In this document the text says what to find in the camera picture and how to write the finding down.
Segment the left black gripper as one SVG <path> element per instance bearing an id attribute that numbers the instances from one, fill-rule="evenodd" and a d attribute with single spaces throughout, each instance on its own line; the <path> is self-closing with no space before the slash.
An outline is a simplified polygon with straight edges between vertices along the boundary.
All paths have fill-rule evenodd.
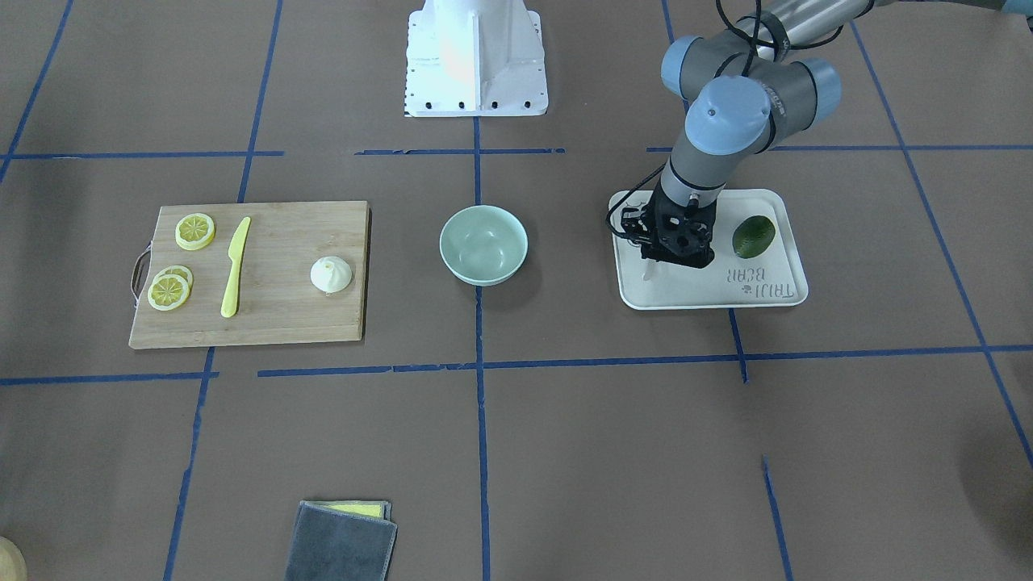
<path id="1" fill-rule="evenodd" d="M 668 198 L 661 186 L 656 186 L 645 206 L 646 242 L 641 243 L 641 258 L 705 269 L 715 258 L 713 225 L 717 204 L 701 206 L 692 201 L 687 206 Z"/>

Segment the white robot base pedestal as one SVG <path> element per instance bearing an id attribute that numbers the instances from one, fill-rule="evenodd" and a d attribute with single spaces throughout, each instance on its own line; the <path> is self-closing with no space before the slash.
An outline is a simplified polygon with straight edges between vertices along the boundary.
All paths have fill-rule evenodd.
<path id="1" fill-rule="evenodd" d="M 542 19 L 523 1 L 425 1 L 407 23 L 404 115 L 545 115 Z"/>

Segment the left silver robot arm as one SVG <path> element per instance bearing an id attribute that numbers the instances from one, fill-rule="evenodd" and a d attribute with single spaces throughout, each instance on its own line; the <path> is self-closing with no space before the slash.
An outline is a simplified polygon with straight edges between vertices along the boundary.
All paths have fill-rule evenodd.
<path id="1" fill-rule="evenodd" d="M 665 52 L 662 82 L 686 100 L 683 128 L 639 210 L 622 212 L 625 239 L 645 259 L 702 269 L 715 257 L 718 196 L 739 163 L 829 117 L 843 84 L 823 59 L 790 62 L 827 43 L 875 1 L 775 1 L 713 37 L 685 36 Z"/>

